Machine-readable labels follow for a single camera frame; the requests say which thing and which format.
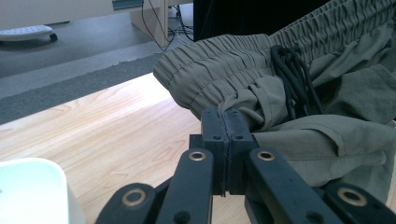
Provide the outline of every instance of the olive green pants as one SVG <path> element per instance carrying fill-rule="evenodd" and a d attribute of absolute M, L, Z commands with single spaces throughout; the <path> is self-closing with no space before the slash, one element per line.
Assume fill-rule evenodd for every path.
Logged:
<path fill-rule="evenodd" d="M 237 108 L 311 186 L 346 181 L 385 202 L 396 149 L 396 0 L 333 0 L 273 35 L 222 35 L 166 52 L 154 76 L 197 118 Z M 288 121 L 273 45 L 308 65 L 325 115 Z"/>

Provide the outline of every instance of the desk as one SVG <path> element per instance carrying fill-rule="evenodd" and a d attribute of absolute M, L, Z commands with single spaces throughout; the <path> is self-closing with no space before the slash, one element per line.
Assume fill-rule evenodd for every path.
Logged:
<path fill-rule="evenodd" d="M 117 189 L 135 182 L 156 187 L 172 176 L 200 128 L 149 74 L 1 125 L 0 161 L 55 161 L 93 223 Z M 214 197 L 213 223 L 249 223 L 243 201 Z M 394 190 L 388 205 L 396 211 Z"/>

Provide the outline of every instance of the cable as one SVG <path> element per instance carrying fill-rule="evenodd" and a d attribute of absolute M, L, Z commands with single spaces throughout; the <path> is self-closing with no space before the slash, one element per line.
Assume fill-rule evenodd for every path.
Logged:
<path fill-rule="evenodd" d="M 148 30 L 148 33 L 151 35 L 151 38 L 152 38 L 152 39 L 154 40 L 154 42 L 157 44 L 158 48 L 160 48 L 161 50 L 165 51 L 165 50 L 167 50 L 167 49 L 169 48 L 170 44 L 171 44 L 172 41 L 174 40 L 174 36 L 172 36 L 172 39 L 171 39 L 171 40 L 168 39 L 167 34 L 165 33 L 165 30 L 163 29 L 163 25 L 161 24 L 160 19 L 159 19 L 157 13 L 155 12 L 154 6 L 151 4 L 151 1 L 150 1 L 150 0 L 148 0 L 148 2 L 149 2 L 149 4 L 150 4 L 150 6 L 151 6 L 152 11 L 154 12 L 155 17 L 157 18 L 158 23 L 159 23 L 160 26 L 161 26 L 161 30 L 163 31 L 163 36 L 165 37 L 166 41 L 168 42 L 168 44 L 166 45 L 165 48 L 161 47 L 161 45 L 157 42 L 157 40 L 155 39 L 154 35 L 151 33 L 151 31 L 149 30 L 148 26 L 146 25 L 144 13 L 143 13 L 143 8 L 144 8 L 144 4 L 145 4 L 145 1 L 144 1 L 144 0 L 142 0 L 142 10 L 141 10 L 143 23 L 145 24 L 145 27 L 146 27 L 146 29 Z"/>
<path fill-rule="evenodd" d="M 271 47 L 271 58 L 276 74 L 283 80 L 286 108 L 289 119 L 311 115 L 309 99 L 314 100 L 319 114 L 324 114 L 322 104 L 312 84 L 306 64 L 295 52 L 298 47 Z"/>

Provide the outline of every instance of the white plastic container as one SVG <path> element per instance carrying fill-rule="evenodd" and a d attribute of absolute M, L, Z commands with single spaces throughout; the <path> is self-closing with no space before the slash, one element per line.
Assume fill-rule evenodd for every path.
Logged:
<path fill-rule="evenodd" d="M 55 162 L 28 158 L 0 162 L 0 223 L 85 223 Z"/>

